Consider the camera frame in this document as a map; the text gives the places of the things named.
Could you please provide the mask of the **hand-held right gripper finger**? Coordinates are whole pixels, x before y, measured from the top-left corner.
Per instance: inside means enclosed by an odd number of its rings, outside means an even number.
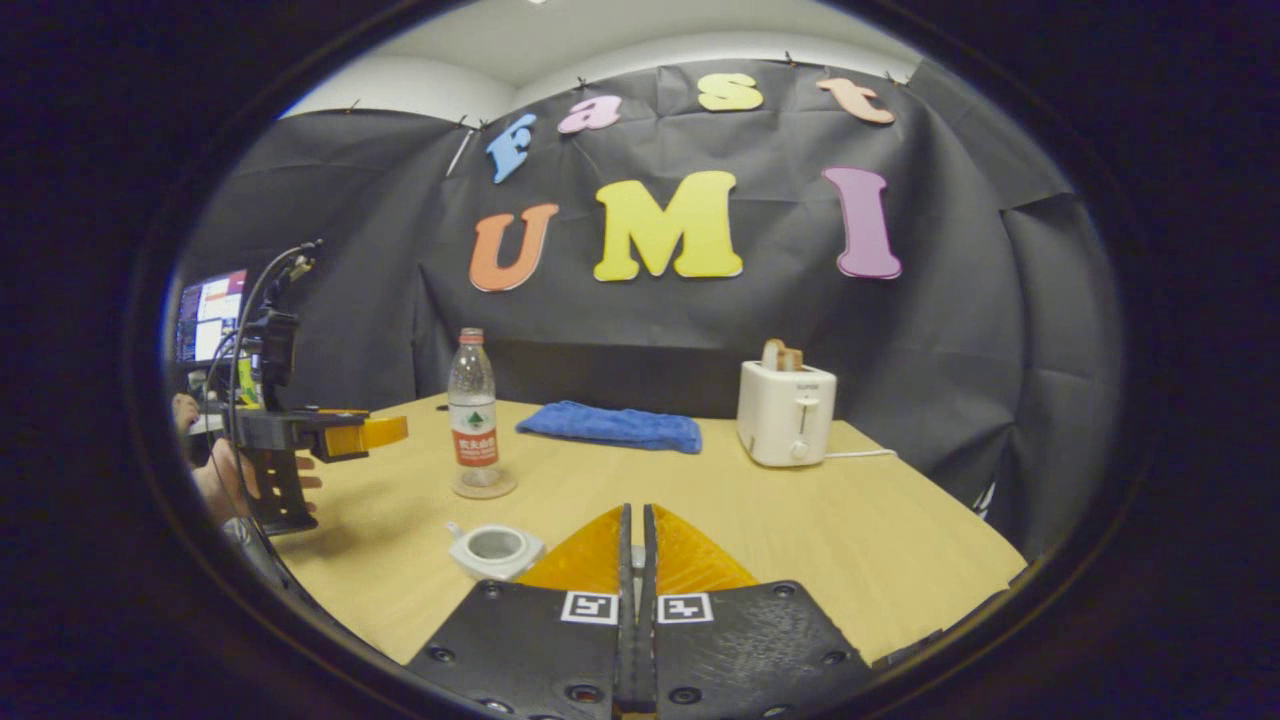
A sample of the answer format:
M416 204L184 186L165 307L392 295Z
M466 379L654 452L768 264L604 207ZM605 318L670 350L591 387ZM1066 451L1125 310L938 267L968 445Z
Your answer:
M499 719L617 717L635 620L631 520L622 503L517 582L477 582L407 671Z
M658 719L806 719L865 688L864 660L799 582L759 582L691 523L645 509Z

